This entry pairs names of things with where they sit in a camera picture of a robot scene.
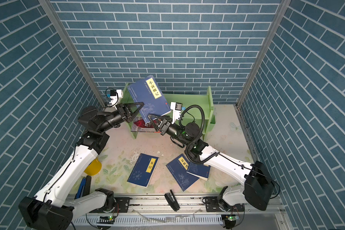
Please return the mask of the red Hamlet picture book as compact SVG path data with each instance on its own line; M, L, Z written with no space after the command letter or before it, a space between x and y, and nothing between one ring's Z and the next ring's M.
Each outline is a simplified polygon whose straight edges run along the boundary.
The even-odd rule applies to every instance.
M145 123L142 117L135 117L131 123L131 132L158 133L151 122Z

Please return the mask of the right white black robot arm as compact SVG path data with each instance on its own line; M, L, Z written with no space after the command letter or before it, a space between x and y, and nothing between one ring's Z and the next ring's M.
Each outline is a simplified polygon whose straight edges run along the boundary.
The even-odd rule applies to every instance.
M191 109L198 109L201 114L201 124L190 122L182 124L185 114ZM184 154L190 163L212 166L230 175L240 184L240 188L225 186L217 197L221 210L229 211L235 205L248 203L252 207L265 211L273 191L277 186L266 166L260 161L254 163L243 162L221 153L201 138L205 125L204 110L199 105L191 105L184 110L178 119L169 116L148 114L154 129L161 135L169 135L171 141L184 149Z

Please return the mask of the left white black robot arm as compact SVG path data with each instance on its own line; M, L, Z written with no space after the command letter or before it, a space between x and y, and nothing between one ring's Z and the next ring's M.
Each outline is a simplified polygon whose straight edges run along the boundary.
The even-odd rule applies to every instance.
M106 131L130 123L144 106L143 102L117 104L105 112L95 106L84 108L78 122L86 130L76 142L73 154L54 177L33 197L24 197L18 205L26 225L36 230L65 230L73 220L93 211L115 211L113 191L99 188L89 195L67 200L68 194L86 168L103 151L109 139Z

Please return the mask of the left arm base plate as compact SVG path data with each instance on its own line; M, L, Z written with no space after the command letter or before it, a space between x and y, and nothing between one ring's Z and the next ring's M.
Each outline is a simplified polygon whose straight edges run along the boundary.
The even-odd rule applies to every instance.
M99 209L94 209L90 213L127 213L129 209L130 197L115 197L111 205L106 203Z

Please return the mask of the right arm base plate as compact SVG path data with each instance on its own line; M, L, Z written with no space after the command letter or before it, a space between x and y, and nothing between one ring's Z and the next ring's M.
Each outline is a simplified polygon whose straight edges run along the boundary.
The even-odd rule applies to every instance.
M230 206L223 201L218 200L216 196L206 196L202 198L202 202L206 208L206 212L244 212L244 204L236 204Z

